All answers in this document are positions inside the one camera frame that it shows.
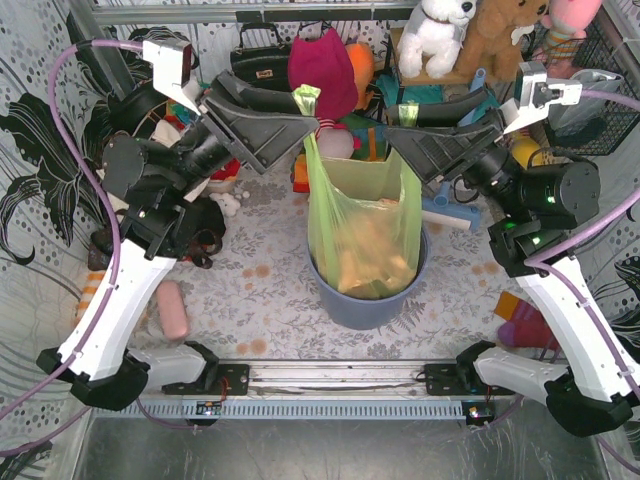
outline robotic arm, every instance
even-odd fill
[[[569,361],[569,366],[549,365],[480,342],[457,357],[458,376],[465,385],[500,386],[533,398],[547,405],[567,431],[588,436],[613,430],[631,418],[637,399],[584,305],[577,303],[558,277],[536,271],[525,260],[559,244],[566,239],[565,230],[598,213],[598,171],[588,161],[525,170],[506,148],[495,143],[503,133],[546,118],[550,104],[578,103],[580,92],[579,83],[548,80],[542,65],[523,63],[515,98],[475,124],[389,127],[386,136],[423,182],[438,175],[444,180],[462,175],[468,187],[498,203],[505,218],[489,227],[493,255],[539,307]],[[434,123],[428,110],[422,113],[418,127],[421,121]],[[578,260],[565,252],[551,259],[551,266],[588,299],[634,381],[640,382],[638,366],[597,308]]]
[[[60,376],[85,405],[121,410],[143,390],[175,383],[202,391],[216,380],[218,359],[195,342],[177,348],[127,350],[144,306],[175,262],[186,255],[207,212],[184,199],[232,157],[264,173],[318,127],[291,94],[256,89],[227,72],[202,93],[190,77],[188,42],[143,43],[156,90],[198,114],[179,142],[115,137],[103,155],[103,188],[127,202],[120,231],[120,272],[115,291],[82,352]],[[106,293],[112,265],[77,328],[59,348],[43,350],[37,364],[55,371],[73,353]]]

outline gray ribbed track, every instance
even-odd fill
[[[402,400],[227,400],[220,414],[197,414],[202,400],[145,400],[154,417],[162,419],[277,420],[464,420],[459,401]],[[144,418],[136,404],[119,412],[95,409],[98,417]]]

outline dog collar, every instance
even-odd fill
[[[432,22],[439,23],[440,25],[453,25],[453,39],[458,43],[462,43],[464,41],[464,37],[467,34],[467,29],[465,27],[454,25],[453,23],[444,20],[438,20],[437,18],[433,18],[431,15],[425,12],[422,6],[420,6],[420,9],[422,10],[422,13],[424,13],[424,16]]]

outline brown teddy bear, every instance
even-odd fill
[[[514,80],[522,61],[521,38],[547,13],[548,2],[484,0],[469,24],[455,70],[472,76],[478,67],[485,67],[497,80]],[[493,65],[480,65],[483,55],[488,55]]]

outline white stuffed dog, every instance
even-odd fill
[[[420,75],[423,53],[431,56],[425,67],[431,78],[441,78],[453,70],[475,13],[476,0],[420,0],[398,44],[402,76]]]

